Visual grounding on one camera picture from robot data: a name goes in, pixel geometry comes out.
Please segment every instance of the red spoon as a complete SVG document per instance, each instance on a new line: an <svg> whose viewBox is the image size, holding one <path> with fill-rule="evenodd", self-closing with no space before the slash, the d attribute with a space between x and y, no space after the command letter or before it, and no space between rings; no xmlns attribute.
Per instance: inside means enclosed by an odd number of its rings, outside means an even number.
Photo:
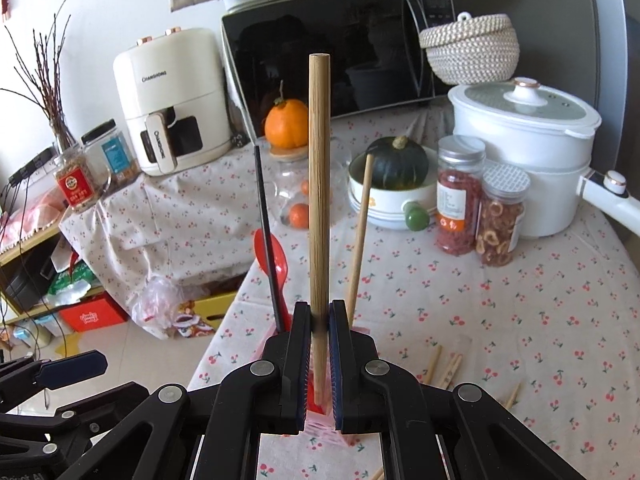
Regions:
<svg viewBox="0 0 640 480"><path fill-rule="evenodd" d="M279 311L282 315L284 328L288 332L291 330L291 316L287 310L287 305L285 304L282 291L284 289L284 284L287 281L289 266L287 265L287 257L285 256L284 250L282 249L278 239L273 234L271 234L271 246L273 247L273 261L276 265L276 280L278 285L277 294L279 301L275 303L280 305ZM262 272L268 276L269 264L267 263L267 253L264 247L264 234L262 233L262 229L256 230L254 234L254 253Z"/></svg>

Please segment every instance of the microwave control panel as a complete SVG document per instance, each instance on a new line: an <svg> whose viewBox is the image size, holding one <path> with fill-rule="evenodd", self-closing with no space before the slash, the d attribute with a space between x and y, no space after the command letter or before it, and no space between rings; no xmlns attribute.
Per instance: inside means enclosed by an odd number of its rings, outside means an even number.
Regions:
<svg viewBox="0 0 640 480"><path fill-rule="evenodd" d="M456 21L453 0L422 0L424 17L429 27Z"/></svg>

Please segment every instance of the white bowl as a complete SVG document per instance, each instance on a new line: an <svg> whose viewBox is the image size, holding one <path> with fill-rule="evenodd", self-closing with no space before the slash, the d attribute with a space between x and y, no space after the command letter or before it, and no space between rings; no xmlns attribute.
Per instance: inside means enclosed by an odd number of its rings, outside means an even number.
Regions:
<svg viewBox="0 0 640 480"><path fill-rule="evenodd" d="M438 155L430 148L423 148L429 160L429 173L421 186L402 191L371 187L369 221L373 225L387 229L407 229L404 221L404 206L410 202L418 203L433 219L437 205ZM356 211L360 211L365 160L366 154L361 153L349 165L349 202Z"/></svg>

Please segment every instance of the black chopstick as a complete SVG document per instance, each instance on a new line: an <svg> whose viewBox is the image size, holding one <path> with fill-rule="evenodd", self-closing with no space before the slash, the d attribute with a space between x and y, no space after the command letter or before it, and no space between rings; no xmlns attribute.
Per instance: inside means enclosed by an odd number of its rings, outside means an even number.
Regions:
<svg viewBox="0 0 640 480"><path fill-rule="evenodd" d="M264 177L262 176L262 159L260 158L260 146L254 146L255 179L258 183L258 203L260 205L260 226L264 241L264 252L267 255L269 288L271 289L271 304L273 305L273 317L278 333L285 331L284 318L280 305L280 292L276 276L276 263L273 258L273 245L271 243L271 229L269 227L269 213L267 211L267 197L264 193Z"/></svg>

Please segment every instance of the chopstick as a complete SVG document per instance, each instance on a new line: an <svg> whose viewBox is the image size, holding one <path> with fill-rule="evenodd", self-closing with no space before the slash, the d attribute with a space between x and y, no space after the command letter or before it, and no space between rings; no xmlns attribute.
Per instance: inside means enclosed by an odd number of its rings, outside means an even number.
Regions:
<svg viewBox="0 0 640 480"><path fill-rule="evenodd" d="M371 480L385 480L385 469L383 467L378 469L371 477Z"/></svg>
<svg viewBox="0 0 640 480"><path fill-rule="evenodd" d="M362 252L364 250L364 237L367 233L367 215L369 213L369 193L371 191L371 179L373 177L373 155L369 153L364 167L364 179L362 181L362 196L360 198L360 216L356 228L356 245L351 263L351 275L349 278L349 292L347 294L347 319L349 327L353 325L353 315L356 311L358 298L358 285L360 284L360 270L362 268Z"/></svg>
<svg viewBox="0 0 640 480"><path fill-rule="evenodd" d="M322 406L326 382L329 310L329 138L331 58L309 56L309 275L314 356L314 402Z"/></svg>
<svg viewBox="0 0 640 480"><path fill-rule="evenodd" d="M436 372L436 366L438 366L438 360L440 359L440 354L442 353L442 345L437 345L433 353L431 354L431 359L429 359L429 364L427 364L427 371L422 378L422 384L431 384L433 381L433 375Z"/></svg>
<svg viewBox="0 0 640 480"><path fill-rule="evenodd" d="M462 354L456 354L451 358L451 361L449 361L449 364L447 365L444 375L442 376L440 382L438 383L439 388L446 390L450 386L451 381L453 380L453 376L458 371L458 368L460 367L461 362L462 362Z"/></svg>
<svg viewBox="0 0 640 480"><path fill-rule="evenodd" d="M518 397L519 391L520 391L520 383L516 384L516 387L513 389L513 391L511 392L511 395L509 396L509 399L507 400L507 402L504 403L504 409L507 410L508 412L510 412L511 409L513 408L513 405L516 402L516 398Z"/></svg>
<svg viewBox="0 0 640 480"><path fill-rule="evenodd" d="M262 158L260 146L254 146L255 179L258 183L258 204L260 205L260 227L262 228L262 240L264 253L267 255L267 270L269 288L271 289L271 304L273 305L273 319L276 323L276 332L284 332L286 324L280 303L280 291L276 277L276 263L273 257L273 244L271 243L271 228L269 226L269 213L267 211L267 197L264 193L264 177L262 176Z"/></svg>

